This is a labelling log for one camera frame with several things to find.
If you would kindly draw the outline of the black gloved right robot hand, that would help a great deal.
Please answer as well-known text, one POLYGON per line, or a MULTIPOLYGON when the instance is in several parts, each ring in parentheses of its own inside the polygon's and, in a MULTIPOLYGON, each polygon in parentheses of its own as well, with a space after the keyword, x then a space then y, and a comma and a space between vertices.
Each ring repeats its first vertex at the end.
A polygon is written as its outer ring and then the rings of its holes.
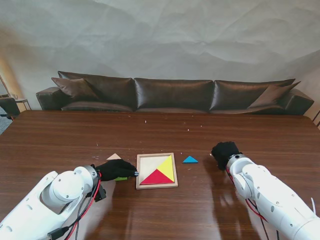
POLYGON ((224 171, 227 167, 229 159, 238 154, 242 154, 236 146, 235 142, 219 142, 211 150, 212 156, 217 161, 217 166, 220 170, 224 171))

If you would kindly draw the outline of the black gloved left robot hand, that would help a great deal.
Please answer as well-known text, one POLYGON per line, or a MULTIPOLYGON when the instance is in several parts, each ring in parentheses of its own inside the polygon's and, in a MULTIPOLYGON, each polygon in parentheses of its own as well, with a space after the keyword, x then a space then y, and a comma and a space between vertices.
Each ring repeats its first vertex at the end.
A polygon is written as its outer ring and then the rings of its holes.
POLYGON ((102 182, 115 180, 116 178, 135 178, 139 175, 136 167, 123 159, 111 159, 95 169, 100 172, 102 182))

